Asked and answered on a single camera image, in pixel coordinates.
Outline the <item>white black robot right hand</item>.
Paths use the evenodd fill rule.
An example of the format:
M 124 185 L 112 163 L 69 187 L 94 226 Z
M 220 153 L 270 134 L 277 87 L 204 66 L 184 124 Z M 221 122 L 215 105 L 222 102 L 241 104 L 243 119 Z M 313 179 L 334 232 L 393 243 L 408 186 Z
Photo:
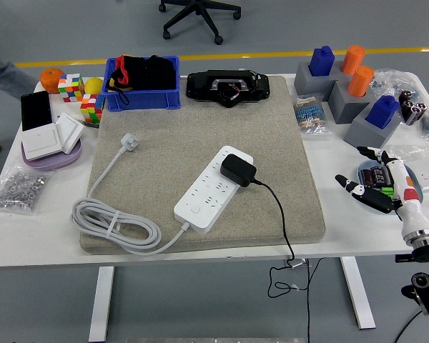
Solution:
M 422 211 L 418 190 L 404 163 L 379 148 L 359 146 L 357 150 L 363 156 L 375 160 L 387 168 L 393 181 L 394 197 L 390 198 L 372 187 L 353 182 L 340 174 L 335 176 L 335 180 L 359 202 L 382 213 L 395 211 L 403 222 L 403 238 L 412 233 L 429 232 L 429 219 Z

